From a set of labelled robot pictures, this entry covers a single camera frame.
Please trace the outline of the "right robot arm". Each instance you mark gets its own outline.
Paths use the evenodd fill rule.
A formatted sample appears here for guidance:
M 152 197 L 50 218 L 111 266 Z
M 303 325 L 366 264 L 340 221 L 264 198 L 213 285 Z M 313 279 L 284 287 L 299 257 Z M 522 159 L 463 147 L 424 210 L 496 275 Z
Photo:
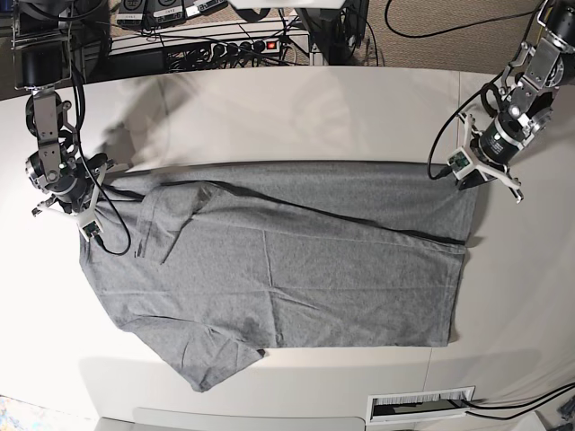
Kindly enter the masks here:
M 79 85 L 72 59 L 74 25 L 106 8 L 106 1 L 13 1 L 12 52 L 17 90 L 31 93 L 25 122 L 37 150 L 26 161 L 32 186 L 49 197 L 34 215 L 55 204 L 77 215 L 90 203 L 94 189 L 78 153 L 78 129 L 68 112 L 70 101 L 56 87 L 69 80 Z

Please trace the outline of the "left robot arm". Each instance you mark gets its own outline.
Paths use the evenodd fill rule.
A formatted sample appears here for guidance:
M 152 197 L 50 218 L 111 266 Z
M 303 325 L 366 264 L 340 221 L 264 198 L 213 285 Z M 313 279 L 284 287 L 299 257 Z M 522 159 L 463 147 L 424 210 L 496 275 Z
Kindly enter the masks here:
M 473 116 L 460 116 L 464 143 L 447 159 L 460 190 L 498 180 L 517 201 L 523 199 L 520 181 L 511 175 L 509 163 L 549 123 L 559 89 L 574 81 L 574 3 L 544 5 L 537 23 L 543 28 L 539 41 L 535 45 L 523 42 L 500 83 L 482 89 L 490 125 L 479 130 Z

